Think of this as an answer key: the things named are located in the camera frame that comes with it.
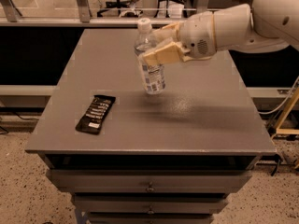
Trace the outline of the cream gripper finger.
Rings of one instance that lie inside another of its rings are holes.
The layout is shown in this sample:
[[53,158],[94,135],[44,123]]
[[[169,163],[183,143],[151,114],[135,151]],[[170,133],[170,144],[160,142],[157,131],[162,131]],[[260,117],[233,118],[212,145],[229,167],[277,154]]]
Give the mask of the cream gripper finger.
[[171,38],[173,41],[178,41],[178,31],[180,28],[179,22],[170,23],[160,29],[154,30],[153,34],[158,42],[162,42]]
[[181,42],[175,42],[169,38],[159,43],[155,48],[145,51],[142,54],[142,60],[150,66],[187,62],[191,59],[188,55],[189,52]]

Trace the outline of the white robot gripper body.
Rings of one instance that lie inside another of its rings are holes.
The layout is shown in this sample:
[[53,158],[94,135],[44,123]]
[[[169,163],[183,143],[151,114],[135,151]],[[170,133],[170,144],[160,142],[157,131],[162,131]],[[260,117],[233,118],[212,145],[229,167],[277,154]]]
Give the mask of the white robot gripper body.
[[190,16],[178,29],[178,40],[182,44],[182,60],[210,59],[217,51],[212,12]]

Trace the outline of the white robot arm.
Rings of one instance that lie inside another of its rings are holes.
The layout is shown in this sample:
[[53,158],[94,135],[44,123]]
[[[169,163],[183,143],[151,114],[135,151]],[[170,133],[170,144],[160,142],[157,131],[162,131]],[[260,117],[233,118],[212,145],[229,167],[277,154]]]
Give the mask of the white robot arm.
[[264,53],[299,48],[299,0],[253,0],[170,23],[153,35],[157,45],[141,55],[148,65],[204,60],[222,50]]

